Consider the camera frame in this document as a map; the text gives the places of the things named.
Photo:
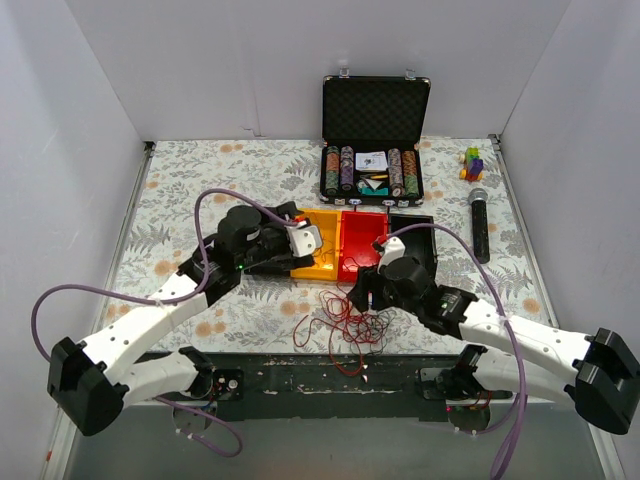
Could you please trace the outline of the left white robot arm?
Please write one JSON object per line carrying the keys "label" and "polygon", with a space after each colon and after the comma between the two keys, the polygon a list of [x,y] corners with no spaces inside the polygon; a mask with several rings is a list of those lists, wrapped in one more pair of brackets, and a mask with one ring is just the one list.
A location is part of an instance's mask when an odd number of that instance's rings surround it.
{"label": "left white robot arm", "polygon": [[242,272],[263,264],[308,267],[323,245],[320,231],[294,203],[260,211],[231,208],[145,305],[104,329],[51,351],[47,390],[86,436],[106,429],[127,407],[173,392],[193,400],[210,395],[209,358],[194,347],[155,360],[142,357],[164,336],[237,287]]}

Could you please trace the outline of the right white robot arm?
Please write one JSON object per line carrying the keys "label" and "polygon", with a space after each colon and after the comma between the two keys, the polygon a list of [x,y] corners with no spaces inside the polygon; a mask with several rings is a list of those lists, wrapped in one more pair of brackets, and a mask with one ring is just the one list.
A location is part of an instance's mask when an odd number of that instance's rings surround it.
{"label": "right white robot arm", "polygon": [[518,316],[504,319],[476,295],[437,284],[411,257],[359,268],[348,298],[361,312],[399,308],[431,332],[466,342],[452,373],[464,397],[518,392],[573,406],[612,434],[630,429],[639,405],[639,362],[614,331],[588,335]]}

